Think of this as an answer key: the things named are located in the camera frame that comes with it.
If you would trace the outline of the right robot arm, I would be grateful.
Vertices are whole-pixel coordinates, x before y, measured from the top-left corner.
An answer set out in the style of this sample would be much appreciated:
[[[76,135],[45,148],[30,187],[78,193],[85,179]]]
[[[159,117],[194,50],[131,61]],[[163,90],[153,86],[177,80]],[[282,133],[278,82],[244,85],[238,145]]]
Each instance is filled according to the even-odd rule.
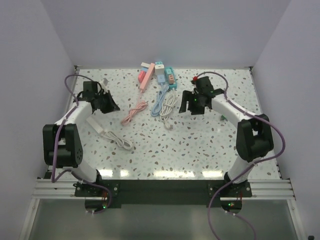
[[[222,114],[236,127],[237,158],[226,172],[223,183],[223,192],[230,197],[240,190],[240,184],[248,180],[251,172],[249,166],[261,160],[274,149],[274,141],[269,118],[265,114],[256,115],[227,97],[227,91],[215,89],[208,76],[195,76],[191,83],[192,91],[182,92],[180,113],[190,111],[192,115],[203,115],[205,108]]]

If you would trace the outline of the green plug adapter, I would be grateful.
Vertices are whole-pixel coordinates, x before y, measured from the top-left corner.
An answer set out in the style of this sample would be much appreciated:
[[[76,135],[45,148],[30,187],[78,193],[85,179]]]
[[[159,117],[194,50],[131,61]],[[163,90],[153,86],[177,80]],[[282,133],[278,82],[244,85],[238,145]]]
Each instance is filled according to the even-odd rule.
[[[220,120],[221,120],[221,121],[226,121],[227,118],[226,118],[225,116],[221,115],[221,116],[220,116]]]

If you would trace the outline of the teal power strip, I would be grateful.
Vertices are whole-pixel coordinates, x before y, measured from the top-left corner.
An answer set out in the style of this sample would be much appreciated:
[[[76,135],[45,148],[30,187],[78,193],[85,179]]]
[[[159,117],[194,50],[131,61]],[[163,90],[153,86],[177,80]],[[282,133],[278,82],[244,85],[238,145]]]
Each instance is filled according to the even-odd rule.
[[[174,69],[172,67],[165,67],[164,73],[165,73],[165,79],[166,79],[166,82],[169,86],[169,89],[177,90],[178,84],[177,84],[177,78],[175,76]]]

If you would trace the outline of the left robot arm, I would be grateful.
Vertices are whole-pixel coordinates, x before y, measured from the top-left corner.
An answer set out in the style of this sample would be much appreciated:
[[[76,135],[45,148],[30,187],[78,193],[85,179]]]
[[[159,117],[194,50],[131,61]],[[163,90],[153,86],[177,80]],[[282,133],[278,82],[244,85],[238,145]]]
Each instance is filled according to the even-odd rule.
[[[83,124],[95,111],[103,114],[120,110],[111,93],[97,81],[84,81],[83,90],[75,97],[71,109],[54,124],[42,129],[44,161],[52,167],[51,181],[55,183],[65,172],[83,182],[86,191],[99,196],[104,184],[98,180],[99,171],[85,160],[78,125]]]

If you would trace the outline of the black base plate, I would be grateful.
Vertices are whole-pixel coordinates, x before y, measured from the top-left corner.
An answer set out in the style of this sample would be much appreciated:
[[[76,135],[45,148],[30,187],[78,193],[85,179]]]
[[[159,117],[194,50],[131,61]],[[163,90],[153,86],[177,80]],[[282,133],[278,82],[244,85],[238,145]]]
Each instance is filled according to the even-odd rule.
[[[84,198],[88,211],[97,214],[124,205],[198,205],[222,207],[239,212],[242,199],[252,197],[250,183],[231,184],[224,180],[100,180],[73,184],[74,195]]]

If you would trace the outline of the white charger cube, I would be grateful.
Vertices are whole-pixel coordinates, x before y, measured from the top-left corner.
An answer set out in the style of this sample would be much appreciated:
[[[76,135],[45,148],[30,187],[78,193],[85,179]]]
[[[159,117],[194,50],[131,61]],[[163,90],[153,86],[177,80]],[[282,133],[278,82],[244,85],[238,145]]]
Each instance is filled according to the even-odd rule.
[[[156,64],[154,66],[155,75],[164,75],[165,74],[165,66],[163,64]]]

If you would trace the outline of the blue power strip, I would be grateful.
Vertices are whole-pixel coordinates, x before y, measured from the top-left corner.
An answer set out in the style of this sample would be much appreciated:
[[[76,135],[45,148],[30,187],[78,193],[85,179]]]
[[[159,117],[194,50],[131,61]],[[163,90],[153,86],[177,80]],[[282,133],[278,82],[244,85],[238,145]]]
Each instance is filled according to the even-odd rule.
[[[156,77],[159,85],[164,85],[166,83],[166,77],[164,74],[157,74]]]

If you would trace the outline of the red pink plug adapter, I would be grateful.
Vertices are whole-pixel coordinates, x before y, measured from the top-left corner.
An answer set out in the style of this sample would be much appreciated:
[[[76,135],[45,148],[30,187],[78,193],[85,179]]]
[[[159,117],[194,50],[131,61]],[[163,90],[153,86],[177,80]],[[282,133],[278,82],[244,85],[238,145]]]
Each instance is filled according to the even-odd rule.
[[[138,75],[138,82],[139,83],[142,83],[142,81],[144,80],[145,75],[146,75],[146,72],[144,70],[141,70],[139,72],[139,75]]]

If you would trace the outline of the pink power strip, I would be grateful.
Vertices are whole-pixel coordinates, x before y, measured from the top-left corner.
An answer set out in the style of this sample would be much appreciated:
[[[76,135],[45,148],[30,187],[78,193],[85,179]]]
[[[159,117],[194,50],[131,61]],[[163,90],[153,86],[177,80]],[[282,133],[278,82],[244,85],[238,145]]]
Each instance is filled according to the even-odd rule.
[[[144,75],[144,78],[142,80],[142,82],[140,83],[140,92],[144,93],[146,91],[146,88],[152,78],[152,76],[155,73],[155,64],[154,63],[150,63],[147,72]]]

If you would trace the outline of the salmon plug adapter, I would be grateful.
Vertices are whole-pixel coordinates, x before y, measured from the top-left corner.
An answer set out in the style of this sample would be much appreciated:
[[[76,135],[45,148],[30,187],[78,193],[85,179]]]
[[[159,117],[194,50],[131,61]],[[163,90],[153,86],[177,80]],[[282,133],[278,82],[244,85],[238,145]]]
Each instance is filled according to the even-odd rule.
[[[173,75],[168,75],[167,80],[170,85],[173,85],[175,83],[175,77]]]

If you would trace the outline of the teal plug adapter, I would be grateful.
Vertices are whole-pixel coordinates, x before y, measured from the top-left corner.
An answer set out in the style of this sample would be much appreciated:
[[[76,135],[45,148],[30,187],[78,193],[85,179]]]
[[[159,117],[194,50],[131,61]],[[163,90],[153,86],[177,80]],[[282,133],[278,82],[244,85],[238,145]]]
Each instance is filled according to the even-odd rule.
[[[165,74],[166,74],[167,76],[169,76],[169,75],[174,75],[174,71],[173,71],[173,69],[172,69],[171,67],[166,67],[166,68],[165,68]]]

